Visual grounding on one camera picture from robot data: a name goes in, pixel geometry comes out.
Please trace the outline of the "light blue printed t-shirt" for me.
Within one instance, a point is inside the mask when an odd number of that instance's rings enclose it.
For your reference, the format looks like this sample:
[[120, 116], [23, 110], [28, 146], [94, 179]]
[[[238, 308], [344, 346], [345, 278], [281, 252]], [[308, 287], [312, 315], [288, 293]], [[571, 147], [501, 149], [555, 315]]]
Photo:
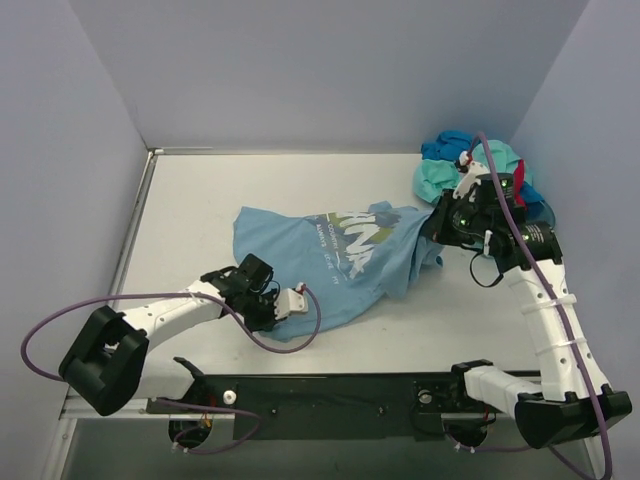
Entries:
[[385, 296], [403, 298], [423, 269], [442, 264], [441, 246], [420, 234], [432, 212], [388, 202], [303, 217], [242, 208], [233, 224], [235, 259], [253, 254], [281, 286], [306, 284], [321, 309], [280, 322], [267, 337], [287, 342], [342, 327]]

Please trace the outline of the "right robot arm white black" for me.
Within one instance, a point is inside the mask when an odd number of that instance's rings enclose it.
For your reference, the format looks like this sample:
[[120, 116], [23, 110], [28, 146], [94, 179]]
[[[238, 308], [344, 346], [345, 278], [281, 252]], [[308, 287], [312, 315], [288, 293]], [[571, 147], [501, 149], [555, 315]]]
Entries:
[[514, 193], [510, 174], [469, 172], [442, 193], [421, 233], [494, 259], [499, 280], [520, 304], [540, 371], [534, 384], [486, 360], [460, 363], [446, 385], [448, 401], [458, 409], [479, 401], [508, 414], [525, 442], [541, 449], [600, 434], [629, 415], [632, 403], [591, 353], [552, 227], [527, 221]]

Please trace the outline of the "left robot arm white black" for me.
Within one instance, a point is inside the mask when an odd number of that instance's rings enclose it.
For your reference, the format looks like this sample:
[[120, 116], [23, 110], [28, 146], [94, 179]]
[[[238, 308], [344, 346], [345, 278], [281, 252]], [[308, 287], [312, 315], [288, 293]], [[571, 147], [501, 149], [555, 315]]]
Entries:
[[187, 288], [152, 303], [94, 310], [59, 367], [60, 377], [101, 416], [132, 399], [169, 398], [184, 412], [199, 409], [206, 388], [199, 370], [179, 356], [170, 363], [149, 352], [205, 322], [237, 314], [249, 332], [270, 331], [293, 312], [307, 312], [299, 288], [270, 285], [271, 266], [253, 254], [237, 266], [202, 275]]

